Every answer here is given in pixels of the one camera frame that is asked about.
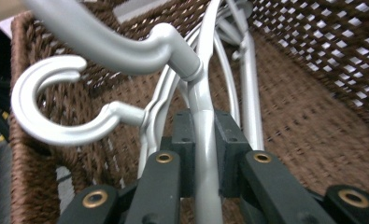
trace metal rivet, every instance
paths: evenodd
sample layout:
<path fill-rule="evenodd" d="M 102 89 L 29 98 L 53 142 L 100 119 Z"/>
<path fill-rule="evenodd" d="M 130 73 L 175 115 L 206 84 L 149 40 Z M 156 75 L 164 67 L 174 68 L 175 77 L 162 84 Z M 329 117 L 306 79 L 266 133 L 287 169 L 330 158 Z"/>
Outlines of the metal rivet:
<path fill-rule="evenodd" d="M 271 157 L 268 154 L 265 154 L 265 153 L 257 153 L 257 154 L 254 154 L 254 160 L 256 160 L 258 162 L 268 163 L 272 159 L 271 159 Z"/>
<path fill-rule="evenodd" d="M 369 206 L 368 199 L 354 189 L 341 189 L 338 191 L 338 196 L 342 201 L 359 208 Z"/>
<path fill-rule="evenodd" d="M 159 163 L 168 163 L 173 160 L 173 156 L 169 153 L 162 153 L 157 156 L 157 162 Z"/>
<path fill-rule="evenodd" d="M 85 196 L 82 200 L 82 204 L 86 208 L 95 208 L 107 201 L 107 193 L 103 189 L 97 189 Z"/>

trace silver hook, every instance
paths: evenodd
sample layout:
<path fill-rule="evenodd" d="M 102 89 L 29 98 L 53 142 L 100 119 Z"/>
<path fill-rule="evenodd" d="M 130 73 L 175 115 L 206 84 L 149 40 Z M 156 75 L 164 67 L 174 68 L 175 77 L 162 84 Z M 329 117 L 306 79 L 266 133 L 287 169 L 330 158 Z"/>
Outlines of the silver hook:
<path fill-rule="evenodd" d="M 156 24 L 147 39 L 134 41 L 116 34 L 78 1 L 23 0 L 23 3 L 76 52 L 110 70 L 138 76 L 169 64 L 187 81 L 202 72 L 199 57 L 170 24 Z"/>
<path fill-rule="evenodd" d="M 78 81 L 79 71 L 85 67 L 86 61 L 79 56 L 55 56 L 34 64 L 21 75 L 13 89 L 11 105 L 26 132 L 52 145 L 78 146 L 101 139 L 121 121 L 142 125 L 146 112 L 118 101 L 103 106 L 94 120 L 79 126 L 62 126 L 41 114 L 36 105 L 37 94 L 51 84 Z"/>

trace silver metal tube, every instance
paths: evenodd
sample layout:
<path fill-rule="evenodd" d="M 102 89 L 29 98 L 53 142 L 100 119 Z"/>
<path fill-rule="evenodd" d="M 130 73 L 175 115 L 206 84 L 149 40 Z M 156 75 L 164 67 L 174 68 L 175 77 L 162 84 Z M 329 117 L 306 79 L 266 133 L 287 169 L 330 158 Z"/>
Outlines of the silver metal tube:
<path fill-rule="evenodd" d="M 237 101 L 236 87 L 234 85 L 234 76 L 231 66 L 229 64 L 227 55 L 225 54 L 224 46 L 221 43 L 219 35 L 214 34 L 214 47 L 217 54 L 219 55 L 222 71 L 225 76 L 225 81 L 227 82 L 228 98 L 230 101 L 230 113 L 234 118 L 236 124 L 240 127 L 240 111 L 239 103 Z"/>
<path fill-rule="evenodd" d="M 201 62 L 177 30 L 156 25 L 144 41 L 117 35 L 75 0 L 23 0 L 38 18 L 78 53 L 129 75 L 146 75 L 169 64 L 183 79 L 194 79 Z"/>
<path fill-rule="evenodd" d="M 219 28 L 223 31 L 223 36 L 229 39 L 229 43 L 233 45 L 240 45 L 242 35 L 235 29 L 227 20 L 219 19 Z"/>
<path fill-rule="evenodd" d="M 197 53 L 204 69 L 202 75 L 188 84 L 195 129 L 195 221 L 198 224 L 222 224 L 219 196 L 214 108 L 208 85 L 208 62 L 213 54 L 213 36 L 220 0 L 207 7 L 198 38 Z"/>
<path fill-rule="evenodd" d="M 192 48 L 196 44 L 195 40 L 199 34 L 199 28 L 200 24 L 191 30 L 184 38 Z M 143 123 L 140 129 L 141 148 L 137 170 L 138 178 L 143 174 L 149 155 L 160 148 L 166 115 L 178 82 L 179 80 L 176 73 L 172 68 L 166 66 L 161 73 L 152 100 L 146 107 L 146 111 L 148 111 L 146 117 L 147 121 Z M 180 82 L 187 85 L 187 82 L 183 80 L 180 80 Z M 189 105 L 187 92 L 182 92 L 182 94 L 186 104 Z"/>
<path fill-rule="evenodd" d="M 240 51 L 244 135 L 253 150 L 264 150 L 254 41 L 249 32 L 245 32 Z"/>

